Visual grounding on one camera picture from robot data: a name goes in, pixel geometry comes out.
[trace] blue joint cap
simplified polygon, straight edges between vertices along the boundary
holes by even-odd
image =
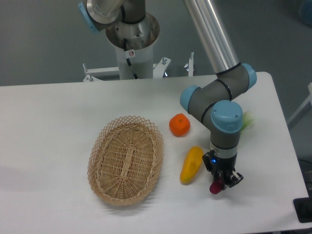
[[[257,74],[255,70],[253,69],[253,67],[251,67],[249,64],[243,63],[242,65],[246,68],[248,75],[249,75],[249,86],[248,86],[248,90],[249,90],[251,87],[253,87],[256,84]]]
[[[98,33],[99,30],[94,26],[92,20],[90,19],[86,9],[84,8],[84,5],[83,5],[83,2],[79,3],[78,4],[78,8],[79,8],[79,11],[84,19],[84,21],[86,22],[86,24],[88,25],[90,31],[92,33]]]
[[[222,100],[211,110],[214,126],[224,133],[237,133],[243,126],[243,110],[234,101]]]
[[[183,109],[187,111],[187,113],[189,112],[189,102],[191,100],[191,96],[194,93],[194,91],[198,88],[200,87],[197,85],[189,86],[182,92],[180,96],[180,104],[183,107]]]

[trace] wicker basket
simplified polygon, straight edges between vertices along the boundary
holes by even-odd
[[[113,205],[143,200],[157,182],[163,158],[160,131],[149,120],[115,119],[99,134],[89,159],[92,190]]]

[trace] orange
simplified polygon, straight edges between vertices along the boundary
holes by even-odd
[[[191,124],[188,118],[182,113],[175,115],[169,122],[171,132],[176,137],[181,137],[188,133]]]

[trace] metal pipe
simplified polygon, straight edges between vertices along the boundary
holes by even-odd
[[[239,64],[222,21],[211,0],[184,0],[214,72],[220,73]]]
[[[124,2],[125,0],[88,0],[87,9],[96,22],[109,24],[118,18]]]

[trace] yellow pepper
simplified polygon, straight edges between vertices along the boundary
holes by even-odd
[[[180,174],[180,181],[182,184],[191,183],[192,179],[196,175],[202,162],[203,150],[198,146],[193,146],[187,153],[182,171]]]

